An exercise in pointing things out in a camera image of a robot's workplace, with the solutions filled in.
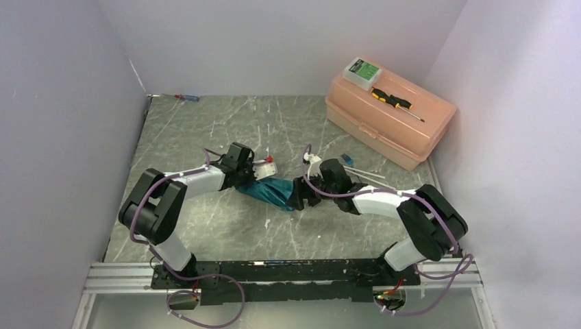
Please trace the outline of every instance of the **green label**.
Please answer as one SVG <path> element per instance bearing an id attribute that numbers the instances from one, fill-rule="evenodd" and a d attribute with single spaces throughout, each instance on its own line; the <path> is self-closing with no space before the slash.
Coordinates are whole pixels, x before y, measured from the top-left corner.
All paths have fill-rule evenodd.
<path id="1" fill-rule="evenodd" d="M 359 75 L 363 79 L 371 80 L 371 78 L 379 71 L 377 66 L 373 66 L 364 60 L 357 60 L 353 66 L 349 69 L 349 71 Z"/>

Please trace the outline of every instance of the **small box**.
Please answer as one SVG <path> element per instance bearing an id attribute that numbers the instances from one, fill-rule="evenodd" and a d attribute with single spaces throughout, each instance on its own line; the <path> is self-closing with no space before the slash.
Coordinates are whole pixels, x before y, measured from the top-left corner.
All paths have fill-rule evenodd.
<path id="1" fill-rule="evenodd" d="M 456 107 L 404 78 L 372 63 L 382 70 L 373 87 L 388 95 L 409 101 L 414 118 L 394 108 L 355 84 L 337 75 L 327 103 L 327 118 L 365 145 L 407 170 L 428 158 L 448 129 Z"/>

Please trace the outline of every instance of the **gray wall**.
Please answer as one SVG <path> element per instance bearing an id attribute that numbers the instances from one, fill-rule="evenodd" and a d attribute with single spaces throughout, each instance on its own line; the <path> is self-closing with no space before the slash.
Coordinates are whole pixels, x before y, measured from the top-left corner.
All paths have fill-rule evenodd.
<path id="1" fill-rule="evenodd" d="M 470 0 L 425 81 L 459 107 L 435 165 L 499 328 L 581 328 L 580 16 Z"/>
<path id="2" fill-rule="evenodd" d="M 149 93 L 323 95 L 356 56 L 424 80 L 466 0 L 99 0 Z"/>
<path id="3" fill-rule="evenodd" d="M 0 327 L 70 328 L 145 93 L 96 1 L 0 1 Z"/>

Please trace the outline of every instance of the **toolbox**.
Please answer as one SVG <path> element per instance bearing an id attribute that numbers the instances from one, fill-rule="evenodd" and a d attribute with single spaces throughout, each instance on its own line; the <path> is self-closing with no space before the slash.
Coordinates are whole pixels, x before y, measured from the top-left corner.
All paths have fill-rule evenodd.
<path id="1" fill-rule="evenodd" d="M 327 103 L 327 118 L 365 145 L 407 170 L 413 170 L 428 158 L 448 128 L 456 107 L 404 78 L 381 68 L 373 84 L 388 95 L 412 104 L 409 111 L 376 99 L 365 90 L 337 75 L 332 82 Z"/>

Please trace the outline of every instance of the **gray marble surface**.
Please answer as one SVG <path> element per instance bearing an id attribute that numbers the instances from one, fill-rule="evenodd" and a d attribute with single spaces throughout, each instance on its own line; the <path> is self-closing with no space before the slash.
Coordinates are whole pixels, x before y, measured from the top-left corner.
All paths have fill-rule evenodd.
<path id="1" fill-rule="evenodd" d="M 226 152 L 235 141 L 252 147 L 256 158 L 272 155 L 277 177 L 288 180 L 300 175 L 300 155 L 312 143 L 323 159 L 347 153 L 355 168 L 386 176 L 396 188 L 433 184 L 426 162 L 414 171 L 402 169 L 328 121 L 325 111 L 323 96 L 222 96 L 200 102 L 156 97 L 123 199 L 145 169 L 195 168 L 204 161 L 200 147 Z M 376 257 L 405 237 L 399 219 L 346 214 L 331 201 L 286 212 L 232 188 L 185 201 L 176 230 L 199 260 Z M 106 262 L 149 260 L 151 254 L 132 243 L 128 233 L 116 221 Z"/>

